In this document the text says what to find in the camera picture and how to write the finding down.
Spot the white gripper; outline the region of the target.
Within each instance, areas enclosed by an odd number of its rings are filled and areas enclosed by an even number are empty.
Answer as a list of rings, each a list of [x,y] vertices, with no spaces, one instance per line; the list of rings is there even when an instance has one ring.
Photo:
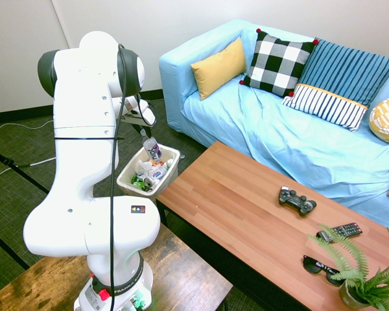
[[[131,124],[133,129],[141,135],[141,130],[145,127],[148,138],[152,137],[151,127],[156,123],[156,117],[152,110],[149,108],[148,102],[143,99],[137,99],[137,97],[126,97],[124,100],[124,107],[122,115],[118,115],[118,118]]]

